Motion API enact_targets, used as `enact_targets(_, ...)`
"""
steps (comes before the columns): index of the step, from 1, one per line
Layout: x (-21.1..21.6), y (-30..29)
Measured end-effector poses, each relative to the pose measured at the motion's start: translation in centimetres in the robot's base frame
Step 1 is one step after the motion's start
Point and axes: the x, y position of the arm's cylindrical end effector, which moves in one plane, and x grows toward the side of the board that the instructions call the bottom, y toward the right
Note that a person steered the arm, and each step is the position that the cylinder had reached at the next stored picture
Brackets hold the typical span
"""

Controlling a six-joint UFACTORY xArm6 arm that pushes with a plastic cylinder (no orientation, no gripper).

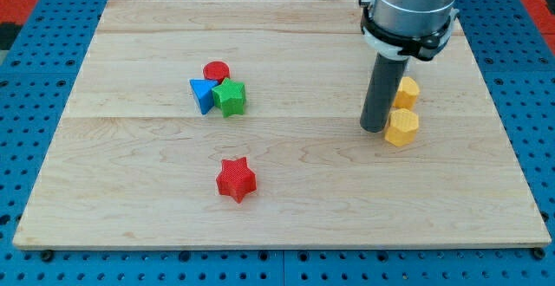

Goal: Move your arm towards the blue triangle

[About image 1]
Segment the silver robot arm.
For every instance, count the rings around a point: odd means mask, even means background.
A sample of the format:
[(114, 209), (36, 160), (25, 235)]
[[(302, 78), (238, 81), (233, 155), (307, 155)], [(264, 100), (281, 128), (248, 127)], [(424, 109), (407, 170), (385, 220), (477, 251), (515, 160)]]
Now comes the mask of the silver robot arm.
[(366, 43), (394, 61), (409, 57), (427, 62), (452, 35), (455, 0), (359, 0)]

